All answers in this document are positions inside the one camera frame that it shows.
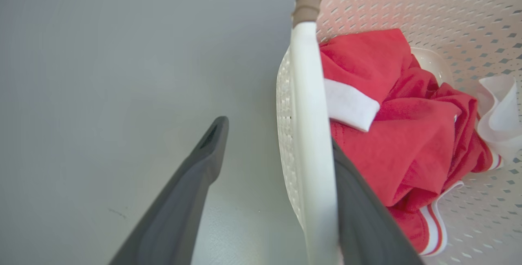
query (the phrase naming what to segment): red clothing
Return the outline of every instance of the red clothing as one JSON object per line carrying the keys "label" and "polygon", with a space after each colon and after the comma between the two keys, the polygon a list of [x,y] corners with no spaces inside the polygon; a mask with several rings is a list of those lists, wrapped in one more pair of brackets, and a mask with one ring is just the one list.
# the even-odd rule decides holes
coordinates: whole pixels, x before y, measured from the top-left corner
{"label": "red clothing", "polygon": [[332,121],[334,140],[416,250],[433,253],[427,247],[445,228],[429,229],[426,215],[436,214],[430,204],[465,174],[489,170],[495,161],[475,131],[477,100],[438,86],[399,29],[339,36],[320,50],[326,79],[380,104],[368,132]]}

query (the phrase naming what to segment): white cuff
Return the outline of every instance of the white cuff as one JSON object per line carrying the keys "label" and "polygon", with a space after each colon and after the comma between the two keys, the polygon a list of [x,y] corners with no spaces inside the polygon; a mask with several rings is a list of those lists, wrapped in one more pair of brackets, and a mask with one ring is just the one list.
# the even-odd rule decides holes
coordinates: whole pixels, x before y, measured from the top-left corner
{"label": "white cuff", "polygon": [[360,131],[369,131],[369,126],[380,109],[379,102],[350,85],[331,79],[325,79],[325,92],[330,119]]}

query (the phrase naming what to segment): laundry basket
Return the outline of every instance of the laundry basket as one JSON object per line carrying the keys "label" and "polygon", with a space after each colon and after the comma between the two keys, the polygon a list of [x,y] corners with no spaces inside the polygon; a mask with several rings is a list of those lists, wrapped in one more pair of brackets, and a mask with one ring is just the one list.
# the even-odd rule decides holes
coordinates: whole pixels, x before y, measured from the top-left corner
{"label": "laundry basket", "polygon": [[[279,148],[289,200],[311,264],[339,263],[337,196],[319,42],[400,28],[421,66],[474,94],[476,81],[511,75],[522,86],[522,0],[296,0],[276,87]],[[429,265],[522,263],[522,154],[469,174],[440,201],[444,252]]]}

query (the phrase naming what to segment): white fabric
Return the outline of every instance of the white fabric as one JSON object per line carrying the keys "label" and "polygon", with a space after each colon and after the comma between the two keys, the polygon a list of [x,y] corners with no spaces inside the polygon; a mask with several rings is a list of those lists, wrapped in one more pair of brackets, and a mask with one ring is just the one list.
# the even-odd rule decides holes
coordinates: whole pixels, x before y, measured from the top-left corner
{"label": "white fabric", "polygon": [[[464,185],[462,181],[457,181],[454,183],[449,189],[445,190],[444,193],[440,194],[436,200],[434,200],[428,206],[424,206],[420,209],[422,216],[425,218],[427,223],[427,228],[429,231],[429,240],[426,248],[419,254],[421,256],[434,256],[444,250],[448,244],[448,233],[446,231],[446,226],[444,225],[444,221],[442,221],[442,216],[438,211],[438,200],[442,199],[445,194],[449,191],[460,188]],[[440,226],[441,235],[438,233],[438,227]]]}
{"label": "white fabric", "polygon": [[517,84],[514,77],[500,75],[479,80],[479,136],[506,160],[522,148],[522,126],[518,121]]}
{"label": "white fabric", "polygon": [[356,88],[325,79],[326,107],[328,117],[365,133],[369,131],[379,102],[364,95]]}

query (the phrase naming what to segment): perforated basket wall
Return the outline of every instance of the perforated basket wall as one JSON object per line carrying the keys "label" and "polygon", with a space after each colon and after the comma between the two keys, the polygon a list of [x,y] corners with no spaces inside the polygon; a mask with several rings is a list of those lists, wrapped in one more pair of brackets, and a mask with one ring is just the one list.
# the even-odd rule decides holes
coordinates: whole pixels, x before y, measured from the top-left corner
{"label": "perforated basket wall", "polygon": [[[522,86],[522,0],[323,0],[317,39],[400,28],[412,47],[432,50],[451,68],[458,90],[475,94],[478,79],[511,75]],[[292,129],[292,60],[277,77],[277,122],[289,199],[300,219]],[[449,243],[427,264],[522,263],[522,153],[500,170],[469,174],[440,208]]]}

